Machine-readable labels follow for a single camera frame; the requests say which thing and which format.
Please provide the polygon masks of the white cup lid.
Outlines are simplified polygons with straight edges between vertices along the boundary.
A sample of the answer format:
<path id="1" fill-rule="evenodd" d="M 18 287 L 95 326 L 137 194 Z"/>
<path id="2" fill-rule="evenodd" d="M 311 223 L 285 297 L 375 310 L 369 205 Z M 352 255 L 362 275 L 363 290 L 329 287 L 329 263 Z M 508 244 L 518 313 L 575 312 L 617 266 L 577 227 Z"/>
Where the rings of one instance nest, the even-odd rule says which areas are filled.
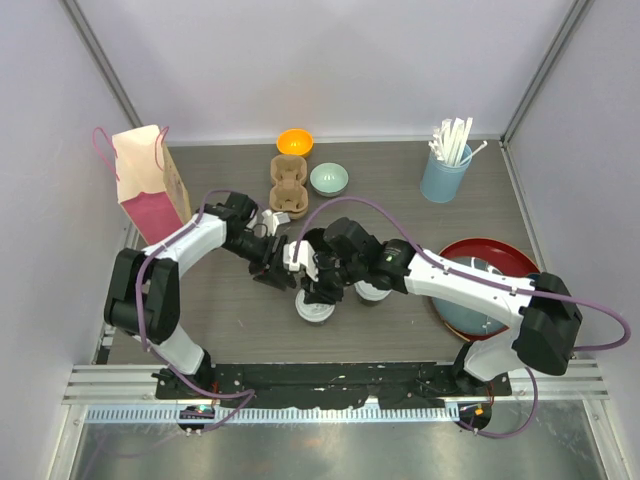
<path id="1" fill-rule="evenodd" d="M 327 320 L 334 312 L 335 306 L 321 303 L 306 304 L 305 291 L 300 290 L 295 298 L 295 307 L 298 315 L 303 320 L 320 321 Z"/>
<path id="2" fill-rule="evenodd" d="M 365 281 L 359 281 L 354 284 L 357 295 L 369 300 L 385 299 L 390 293 L 390 290 L 381 290 L 374 287 L 372 284 Z"/>

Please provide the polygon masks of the pink paper gift bag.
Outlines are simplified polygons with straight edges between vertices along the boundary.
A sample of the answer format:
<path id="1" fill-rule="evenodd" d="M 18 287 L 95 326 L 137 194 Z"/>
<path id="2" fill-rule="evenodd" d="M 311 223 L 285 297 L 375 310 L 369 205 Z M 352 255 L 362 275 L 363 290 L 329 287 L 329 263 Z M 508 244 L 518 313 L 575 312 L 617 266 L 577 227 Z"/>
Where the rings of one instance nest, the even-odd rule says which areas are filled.
<path id="1" fill-rule="evenodd" d="M 165 143 L 169 128 L 147 125 L 115 135 L 97 127 L 92 141 L 102 135 L 109 159 L 94 149 L 116 179 L 117 201 L 139 234 L 155 244 L 182 228 L 191 218 L 188 190 Z"/>

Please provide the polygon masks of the black paper coffee cup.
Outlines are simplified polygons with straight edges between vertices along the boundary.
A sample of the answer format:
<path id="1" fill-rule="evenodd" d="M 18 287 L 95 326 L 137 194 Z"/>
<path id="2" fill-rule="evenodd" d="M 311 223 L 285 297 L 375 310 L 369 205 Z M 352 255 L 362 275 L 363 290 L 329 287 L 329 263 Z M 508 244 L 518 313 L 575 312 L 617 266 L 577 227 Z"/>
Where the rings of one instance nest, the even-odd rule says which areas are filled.
<path id="1" fill-rule="evenodd" d="M 315 327 L 319 327 L 319 326 L 323 326 L 327 323 L 327 320 L 320 320 L 320 321 L 310 321 L 310 320 L 305 320 L 306 324 L 311 325 L 311 326 L 315 326 Z"/>

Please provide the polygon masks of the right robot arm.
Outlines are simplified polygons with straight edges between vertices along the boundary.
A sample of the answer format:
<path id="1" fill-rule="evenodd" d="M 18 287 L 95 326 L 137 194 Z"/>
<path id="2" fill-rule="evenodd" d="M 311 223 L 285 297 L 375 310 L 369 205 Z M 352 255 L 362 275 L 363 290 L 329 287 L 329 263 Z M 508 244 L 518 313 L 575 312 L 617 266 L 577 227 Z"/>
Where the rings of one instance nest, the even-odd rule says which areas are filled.
<path id="1" fill-rule="evenodd" d="M 568 368 L 582 315 L 555 275 L 497 277 L 409 240 L 379 242 L 346 217 L 307 232 L 284 256 L 289 270 L 304 273 L 296 309 L 310 323 L 327 320 L 347 287 L 364 302 L 381 302 L 391 292 L 425 296 L 502 323 L 503 331 L 463 345 L 451 368 L 456 392 L 475 394 L 519 368 L 551 376 Z"/>

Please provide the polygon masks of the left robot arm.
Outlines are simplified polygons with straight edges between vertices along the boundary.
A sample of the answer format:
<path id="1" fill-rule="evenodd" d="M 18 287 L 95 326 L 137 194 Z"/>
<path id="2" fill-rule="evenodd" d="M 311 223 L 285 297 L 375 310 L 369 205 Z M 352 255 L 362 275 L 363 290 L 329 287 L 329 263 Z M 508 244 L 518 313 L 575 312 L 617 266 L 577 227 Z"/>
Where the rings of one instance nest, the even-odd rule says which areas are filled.
<path id="1" fill-rule="evenodd" d="M 287 236 L 253 231 L 258 204 L 230 191 L 224 203 L 203 203 L 185 226 L 143 250 L 121 250 L 116 256 L 104 307 L 105 323 L 137 338 L 174 367 L 179 388 L 190 398 L 212 389 L 209 353 L 180 326 L 180 279 L 200 259 L 222 248 L 248 262 L 258 283 L 286 290 L 296 287 L 283 262 Z"/>

